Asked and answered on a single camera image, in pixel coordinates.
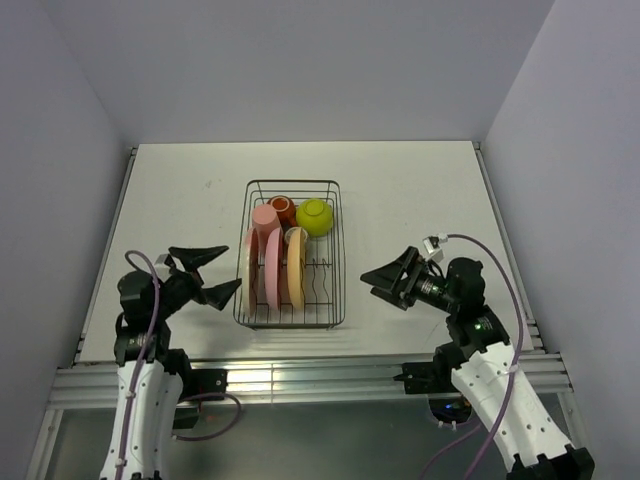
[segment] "metal wire basket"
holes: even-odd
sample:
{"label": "metal wire basket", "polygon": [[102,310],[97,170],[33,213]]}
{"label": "metal wire basket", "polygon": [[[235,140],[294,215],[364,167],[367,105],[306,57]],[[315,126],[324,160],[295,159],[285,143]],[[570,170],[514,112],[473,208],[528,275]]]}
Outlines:
{"label": "metal wire basket", "polygon": [[[306,243],[305,308],[296,310],[287,288],[280,288],[280,310],[269,307],[264,289],[264,259],[258,261],[258,278],[253,285],[257,295],[255,313],[249,317],[242,308],[242,293],[236,292],[233,317],[252,329],[328,329],[340,325],[345,316],[344,228],[340,185],[333,180],[253,180],[247,184],[240,227],[237,277],[240,277],[242,242],[251,226],[251,212],[271,197],[285,195],[296,204],[310,198],[326,201],[333,210],[333,228],[322,237],[309,237]],[[281,277],[286,278],[286,255]]]}

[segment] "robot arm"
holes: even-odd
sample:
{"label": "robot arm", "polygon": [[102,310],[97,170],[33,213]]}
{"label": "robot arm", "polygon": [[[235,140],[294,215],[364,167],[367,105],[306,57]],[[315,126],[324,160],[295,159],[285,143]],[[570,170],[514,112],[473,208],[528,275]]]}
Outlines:
{"label": "robot arm", "polygon": [[589,452],[575,449],[553,422],[529,380],[516,364],[515,350],[502,323],[485,304],[482,263],[468,258],[449,262],[446,277],[435,259],[446,237],[425,239],[427,257],[414,247],[394,262],[367,272],[361,280],[371,293],[407,310],[417,300],[447,312],[452,342],[439,347],[430,365],[415,365],[422,378],[405,371],[407,393],[437,393],[451,387],[471,403],[487,428],[498,416],[513,371],[511,399],[494,437],[508,480],[589,480],[594,470]]}
{"label": "robot arm", "polygon": [[[123,309],[116,320],[114,347],[118,403],[100,480],[168,479],[164,452],[171,437],[176,406],[180,399],[198,392],[193,391],[194,375],[184,350],[169,349],[171,330],[166,321],[191,300],[224,309],[240,280],[205,289],[198,268],[227,250],[228,247],[172,247],[170,255],[160,257],[155,268],[159,302],[151,332],[156,294],[152,276],[136,269],[118,283]],[[183,270],[176,265],[176,259]],[[141,354],[142,364],[138,365]]]}

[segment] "yellow-green bowl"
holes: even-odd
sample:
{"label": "yellow-green bowl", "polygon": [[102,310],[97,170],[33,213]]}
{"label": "yellow-green bowl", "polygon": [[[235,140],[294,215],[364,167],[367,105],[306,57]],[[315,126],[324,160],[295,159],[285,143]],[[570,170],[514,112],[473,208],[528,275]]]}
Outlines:
{"label": "yellow-green bowl", "polygon": [[302,202],[296,210],[296,222],[312,237],[321,237],[333,227],[333,210],[327,202],[319,198],[310,198]]}

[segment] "pink cup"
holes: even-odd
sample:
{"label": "pink cup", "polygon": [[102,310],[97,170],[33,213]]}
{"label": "pink cup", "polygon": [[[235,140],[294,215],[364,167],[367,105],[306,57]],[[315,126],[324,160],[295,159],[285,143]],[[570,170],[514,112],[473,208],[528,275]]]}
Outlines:
{"label": "pink cup", "polygon": [[268,203],[258,205],[251,214],[251,223],[258,232],[258,246],[260,254],[264,256],[267,249],[269,235],[277,228],[282,228],[278,220],[278,212]]}

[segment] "cup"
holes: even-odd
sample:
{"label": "cup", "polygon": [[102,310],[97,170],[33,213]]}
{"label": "cup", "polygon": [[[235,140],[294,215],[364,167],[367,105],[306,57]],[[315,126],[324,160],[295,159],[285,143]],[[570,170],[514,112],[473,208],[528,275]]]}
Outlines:
{"label": "cup", "polygon": [[[286,243],[287,245],[289,245],[289,243],[291,242],[291,237],[293,236],[293,234],[296,232],[296,228],[295,227],[291,227],[289,230],[287,230],[284,233],[284,243]],[[304,244],[306,245],[307,241],[309,240],[309,234],[307,233],[307,231],[303,228],[302,229],[302,241],[304,242]]]}
{"label": "cup", "polygon": [[297,227],[296,223],[296,206],[289,197],[284,195],[278,195],[277,197],[270,198],[267,202],[278,212],[278,219],[282,228]]}
{"label": "cup", "polygon": [[264,256],[267,250],[269,235],[277,228],[281,228],[278,220],[278,212],[268,203],[258,205],[251,213],[251,223],[258,232],[258,248],[260,255]]}

